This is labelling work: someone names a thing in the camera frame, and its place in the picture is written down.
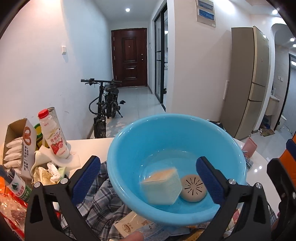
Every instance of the red bottle cap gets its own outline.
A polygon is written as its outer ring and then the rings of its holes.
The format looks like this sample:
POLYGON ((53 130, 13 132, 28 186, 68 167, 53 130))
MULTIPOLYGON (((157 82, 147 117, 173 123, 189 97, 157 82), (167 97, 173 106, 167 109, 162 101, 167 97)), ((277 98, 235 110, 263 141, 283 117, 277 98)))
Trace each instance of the red bottle cap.
POLYGON ((38 113, 39 119, 43 119, 43 118, 47 117, 48 115, 49 115, 49 112, 47 109, 44 109, 38 113))

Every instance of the silver screw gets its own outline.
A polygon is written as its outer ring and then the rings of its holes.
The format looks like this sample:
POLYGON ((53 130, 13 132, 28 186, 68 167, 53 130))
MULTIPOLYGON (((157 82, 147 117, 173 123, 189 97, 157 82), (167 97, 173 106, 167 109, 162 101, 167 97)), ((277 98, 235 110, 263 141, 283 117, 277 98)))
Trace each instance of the silver screw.
POLYGON ((60 181, 61 184, 66 184, 67 182, 68 182, 68 179, 66 179, 66 178, 63 178, 63 179, 60 181))
POLYGON ((261 183, 255 183, 255 187, 261 189, 262 188, 262 184, 261 183))
POLYGON ((36 182, 36 183, 34 184, 34 187, 35 187, 35 188, 40 187, 40 182, 36 182))
POLYGON ((228 182, 231 184, 231 185, 235 185, 237 182, 236 180, 234 179, 229 179, 228 182))

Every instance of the plastic bottle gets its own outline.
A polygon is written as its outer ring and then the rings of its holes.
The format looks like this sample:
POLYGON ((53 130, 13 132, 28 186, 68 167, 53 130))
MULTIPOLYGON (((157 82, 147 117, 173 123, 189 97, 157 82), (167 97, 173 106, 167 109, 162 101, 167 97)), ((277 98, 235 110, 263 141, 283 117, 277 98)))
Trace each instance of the plastic bottle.
POLYGON ((29 202, 31 189, 26 185, 15 171, 11 168, 7 171, 0 165, 0 176, 4 178, 5 185, 14 193, 15 196, 22 199, 26 203, 29 202))
POLYGON ((52 116, 49 115, 48 110, 44 109, 40 111, 38 117, 43 137, 50 149, 57 157, 66 159, 70 155, 66 140, 62 137, 61 130, 57 127, 52 116))

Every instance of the brown wooden door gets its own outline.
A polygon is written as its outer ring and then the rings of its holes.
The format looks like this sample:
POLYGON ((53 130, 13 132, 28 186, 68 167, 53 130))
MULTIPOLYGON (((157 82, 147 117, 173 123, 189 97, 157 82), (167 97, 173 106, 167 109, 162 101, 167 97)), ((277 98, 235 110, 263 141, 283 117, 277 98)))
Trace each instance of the brown wooden door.
POLYGON ((147 29, 112 31, 112 62, 121 87, 147 86, 147 29))

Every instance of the white table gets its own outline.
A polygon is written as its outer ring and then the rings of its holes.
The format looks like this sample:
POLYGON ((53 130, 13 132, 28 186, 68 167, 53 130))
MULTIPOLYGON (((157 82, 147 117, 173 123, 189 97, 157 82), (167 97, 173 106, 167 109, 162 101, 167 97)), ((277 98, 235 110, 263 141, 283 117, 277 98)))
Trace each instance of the white table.
MULTIPOLYGON (((79 155, 80 164, 83 166, 92 155, 98 156, 101 162, 105 162, 107 160, 107 154, 112 140, 113 138, 88 139, 68 141, 68 143, 79 155)), ((236 140, 236 142, 241 148, 243 147, 243 142, 238 140, 236 140)), ((253 154, 251 160, 254 164, 247 173, 247 182, 252 186, 257 182, 262 184, 267 201, 277 214, 279 212, 278 205, 281 200, 274 185, 272 184, 272 181, 266 173, 268 163, 258 152, 253 154)), ((77 169, 70 171, 70 177, 76 170, 77 169)))

